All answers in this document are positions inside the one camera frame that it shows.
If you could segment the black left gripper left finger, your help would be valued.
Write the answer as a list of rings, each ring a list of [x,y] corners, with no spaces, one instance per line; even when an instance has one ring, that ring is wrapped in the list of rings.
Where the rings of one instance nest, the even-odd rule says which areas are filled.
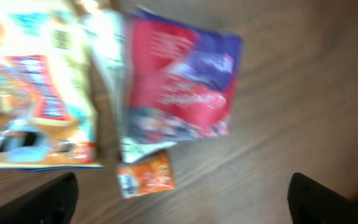
[[[79,197],[76,175],[63,175],[0,207],[0,224],[69,224]]]

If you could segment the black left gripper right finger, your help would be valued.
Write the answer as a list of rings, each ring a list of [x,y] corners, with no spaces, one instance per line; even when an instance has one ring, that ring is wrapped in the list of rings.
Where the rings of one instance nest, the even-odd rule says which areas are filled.
[[[287,201],[293,224],[358,224],[358,199],[348,199],[296,172]]]

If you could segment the yellow snack bag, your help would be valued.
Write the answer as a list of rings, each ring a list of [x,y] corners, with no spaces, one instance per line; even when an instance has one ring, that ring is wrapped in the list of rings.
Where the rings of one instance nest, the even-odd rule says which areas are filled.
[[[85,34],[72,1],[0,1],[0,169],[97,169]]]

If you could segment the small orange box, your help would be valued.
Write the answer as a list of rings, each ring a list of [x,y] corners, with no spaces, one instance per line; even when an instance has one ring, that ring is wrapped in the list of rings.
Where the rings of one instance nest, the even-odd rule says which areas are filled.
[[[140,197],[175,188],[167,150],[156,152],[133,164],[119,164],[117,179],[123,198]]]

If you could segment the red purple pad package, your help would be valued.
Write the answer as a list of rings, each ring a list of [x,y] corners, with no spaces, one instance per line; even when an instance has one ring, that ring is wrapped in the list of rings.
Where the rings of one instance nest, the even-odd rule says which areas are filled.
[[[143,9],[129,25],[128,135],[151,144],[227,134],[243,40]]]

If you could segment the white floral tube gold cap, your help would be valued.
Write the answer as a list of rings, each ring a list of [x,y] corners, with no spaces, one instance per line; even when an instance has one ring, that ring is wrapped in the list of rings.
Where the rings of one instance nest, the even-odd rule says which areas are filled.
[[[136,162],[175,142],[142,144],[127,135],[127,77],[125,18],[112,9],[102,9],[84,16],[81,20],[89,39],[94,63],[106,85],[112,112],[116,119],[117,135],[122,160]]]

